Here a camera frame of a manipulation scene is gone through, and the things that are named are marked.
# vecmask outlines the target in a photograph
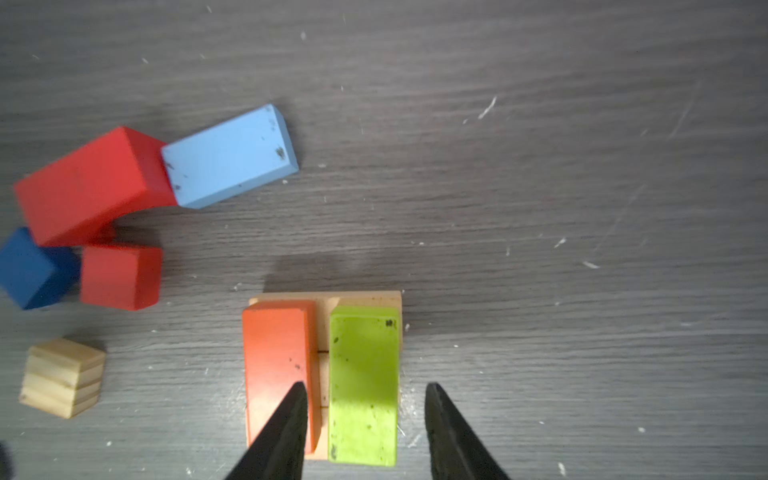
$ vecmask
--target wood grain surface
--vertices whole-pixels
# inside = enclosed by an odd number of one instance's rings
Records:
[[[429,381],[512,478],[768,478],[767,79],[764,2],[3,0],[2,237],[13,182],[119,124],[274,102],[301,163],[120,219],[164,248],[157,306],[0,296],[18,477],[223,478],[248,299],[403,290],[397,467],[305,478],[428,478]],[[58,336],[108,351],[69,421],[17,400]]]

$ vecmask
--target green block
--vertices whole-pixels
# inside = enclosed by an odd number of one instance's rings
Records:
[[[397,463],[400,314],[338,306],[330,318],[328,459]]]

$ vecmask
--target light blue rectangular block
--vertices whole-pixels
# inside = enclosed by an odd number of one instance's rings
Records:
[[[203,208],[299,171],[272,104],[162,148],[179,205]]]

